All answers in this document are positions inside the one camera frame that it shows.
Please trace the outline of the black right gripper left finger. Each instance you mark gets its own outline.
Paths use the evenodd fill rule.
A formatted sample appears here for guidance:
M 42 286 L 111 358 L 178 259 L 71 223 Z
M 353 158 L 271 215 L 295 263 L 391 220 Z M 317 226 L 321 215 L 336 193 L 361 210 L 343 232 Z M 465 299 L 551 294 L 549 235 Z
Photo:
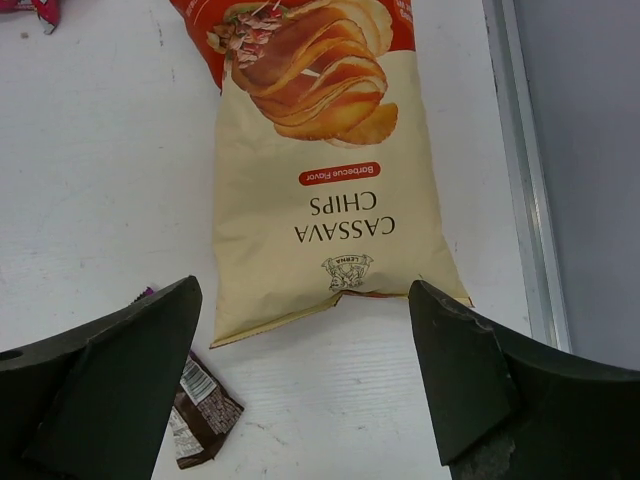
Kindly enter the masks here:
M 2 478 L 150 478 L 201 305 L 188 276 L 2 352 Z

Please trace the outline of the brown chocolate bar wrapper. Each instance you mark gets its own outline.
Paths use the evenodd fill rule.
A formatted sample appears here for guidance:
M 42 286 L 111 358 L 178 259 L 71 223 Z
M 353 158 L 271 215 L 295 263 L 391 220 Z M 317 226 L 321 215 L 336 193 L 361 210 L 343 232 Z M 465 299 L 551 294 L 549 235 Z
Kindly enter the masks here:
M 243 412 L 244 407 L 190 351 L 169 418 L 178 468 L 214 460 Z

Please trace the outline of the cassava chips bag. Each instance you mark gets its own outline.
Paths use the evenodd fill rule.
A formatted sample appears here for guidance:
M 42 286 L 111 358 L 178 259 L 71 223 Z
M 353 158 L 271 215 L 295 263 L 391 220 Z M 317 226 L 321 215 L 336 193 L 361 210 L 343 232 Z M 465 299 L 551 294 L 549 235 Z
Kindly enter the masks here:
M 178 1 L 220 90 L 213 345 L 424 280 L 442 231 L 408 1 Z

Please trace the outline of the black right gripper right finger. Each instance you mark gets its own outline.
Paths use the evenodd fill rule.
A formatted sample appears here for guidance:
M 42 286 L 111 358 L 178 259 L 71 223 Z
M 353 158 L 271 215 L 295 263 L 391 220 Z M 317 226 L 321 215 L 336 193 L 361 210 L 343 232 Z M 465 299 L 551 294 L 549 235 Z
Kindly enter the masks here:
M 442 465 L 455 479 L 635 479 L 639 374 L 549 347 L 425 281 L 413 338 Z

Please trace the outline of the pink mints packet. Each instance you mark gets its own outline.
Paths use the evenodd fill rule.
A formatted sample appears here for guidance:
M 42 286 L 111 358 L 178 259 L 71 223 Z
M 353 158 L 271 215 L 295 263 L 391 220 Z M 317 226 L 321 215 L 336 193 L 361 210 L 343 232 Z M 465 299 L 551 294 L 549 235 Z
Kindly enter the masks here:
M 38 17 L 45 35 L 51 35 L 61 20 L 59 0 L 0 0 L 2 14 L 33 12 Z

